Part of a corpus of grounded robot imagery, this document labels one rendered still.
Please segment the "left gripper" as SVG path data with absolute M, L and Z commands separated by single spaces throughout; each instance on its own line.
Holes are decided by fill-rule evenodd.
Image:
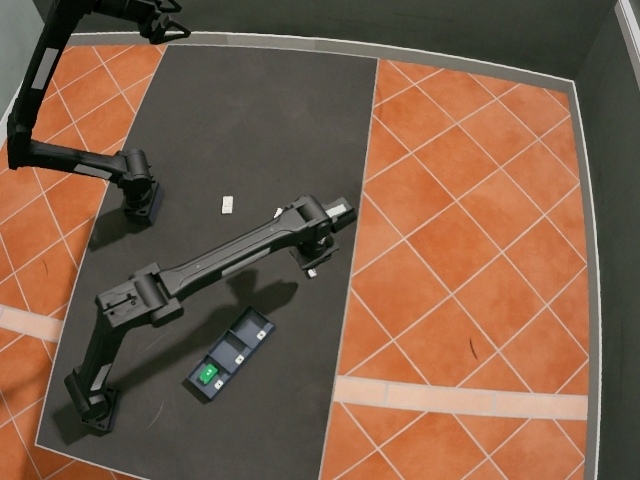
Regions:
M 174 6 L 174 8 L 160 7 L 162 1 L 163 0 L 154 0 L 155 7 L 153 8 L 148 18 L 146 19 L 146 18 L 125 13 L 125 10 L 129 2 L 129 0 L 126 0 L 120 15 L 116 18 L 137 23 L 140 36 L 142 36 L 143 38 L 149 39 L 149 42 L 152 45 L 159 45 L 159 44 L 176 40 L 176 39 L 188 38 L 192 32 L 170 14 L 167 15 L 163 23 L 159 22 L 157 27 L 154 28 L 153 20 L 158 20 L 158 18 L 161 15 L 161 12 L 177 13 L 177 12 L 180 12 L 182 9 L 182 6 L 179 3 L 177 3 L 175 0 L 168 0 Z M 168 28 L 171 28 L 172 26 L 181 30 L 184 33 L 164 35 L 168 30 Z

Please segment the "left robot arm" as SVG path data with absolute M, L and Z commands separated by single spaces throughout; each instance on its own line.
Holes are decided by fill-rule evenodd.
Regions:
M 142 150 L 118 150 L 114 154 L 118 156 L 104 155 L 31 138 L 45 93 L 80 19 L 84 14 L 90 15 L 92 10 L 94 13 L 116 18 L 125 1 L 53 0 L 18 100 L 15 99 L 16 104 L 7 118 L 8 168 L 17 170 L 18 167 L 38 167 L 110 181 L 123 189 L 126 200 L 122 212 L 125 216 L 148 218 L 159 182 L 151 179 L 154 177 L 148 169 L 151 163 L 146 160 Z

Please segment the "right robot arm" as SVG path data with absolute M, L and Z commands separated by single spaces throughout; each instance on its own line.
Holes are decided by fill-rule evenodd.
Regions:
M 64 379 L 80 422 L 110 429 L 118 390 L 105 381 L 128 330 L 149 323 L 159 328 L 177 319 L 183 315 L 179 303 L 188 296 L 275 251 L 295 246 L 302 254 L 301 243 L 319 248 L 329 232 L 335 234 L 356 220 L 353 210 L 344 197 L 320 206 L 313 196 L 300 196 L 267 223 L 194 259 L 165 270 L 153 262 L 96 295 L 96 320 L 83 363 Z

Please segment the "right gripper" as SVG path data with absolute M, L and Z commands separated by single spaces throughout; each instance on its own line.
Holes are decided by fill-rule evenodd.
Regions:
M 325 237 L 322 246 L 316 249 L 309 249 L 302 245 L 302 254 L 299 253 L 295 246 L 290 246 L 288 251 L 298 264 L 301 271 L 309 271 L 316 268 L 319 264 L 331 259 L 331 253 L 338 250 L 338 245 L 331 235 Z

